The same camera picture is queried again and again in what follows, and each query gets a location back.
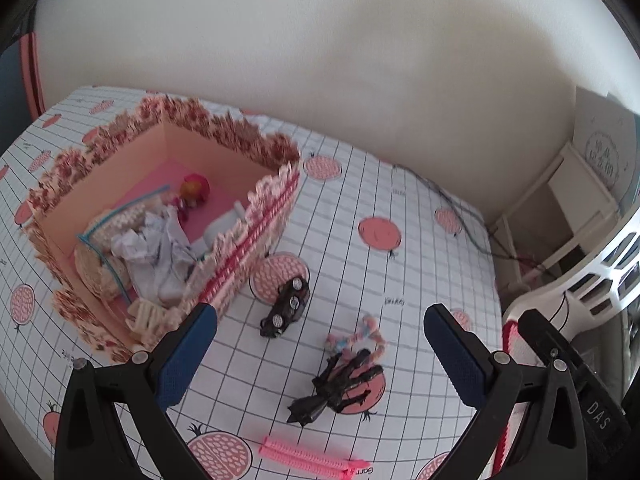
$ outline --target black toy figure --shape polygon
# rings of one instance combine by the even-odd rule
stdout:
[[[275,338],[302,317],[309,300],[309,284],[302,276],[295,276],[280,287],[278,299],[267,317],[260,322],[260,335]]]
[[[338,368],[332,377],[331,374],[340,361],[342,353],[329,357],[326,360],[327,366],[324,372],[318,377],[314,377],[311,381],[316,388],[316,394],[294,400],[289,406],[291,415],[289,415],[287,422],[299,422],[300,426],[304,428],[305,425],[315,421],[327,406],[334,412],[341,413],[347,406],[362,404],[371,393],[371,390],[365,390],[361,394],[351,397],[351,399],[345,399],[344,396],[348,391],[382,373],[382,366],[373,365],[356,377],[351,377],[354,371],[369,360],[370,355],[371,352],[369,350],[360,350],[351,361]]]

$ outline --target metal screw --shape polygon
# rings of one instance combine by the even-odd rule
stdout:
[[[556,359],[554,361],[554,368],[556,370],[558,370],[559,372],[565,372],[566,371],[566,363],[564,361],[562,361],[562,359]]]
[[[136,352],[131,356],[131,362],[135,365],[141,365],[146,363],[146,360],[149,359],[149,354],[144,350],[140,352]]]
[[[74,359],[74,370],[82,370],[86,366],[86,359],[84,357],[79,357],[78,359]]]
[[[494,354],[494,360],[495,362],[501,364],[501,365],[505,365],[508,364],[509,361],[511,361],[511,358],[509,357],[509,354],[505,353],[505,352],[496,352]]]

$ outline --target blue gripper pad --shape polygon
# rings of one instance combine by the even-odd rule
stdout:
[[[433,306],[424,313],[424,335],[462,402],[477,410],[482,408],[486,401],[485,374],[459,336]]]
[[[180,402],[218,328],[216,309],[207,305],[158,373],[156,401],[165,411]]]

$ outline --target white wall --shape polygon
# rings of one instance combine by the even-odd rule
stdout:
[[[570,136],[575,84],[640,109],[600,0],[41,0],[36,31],[47,105],[109,84],[256,108],[489,217]]]

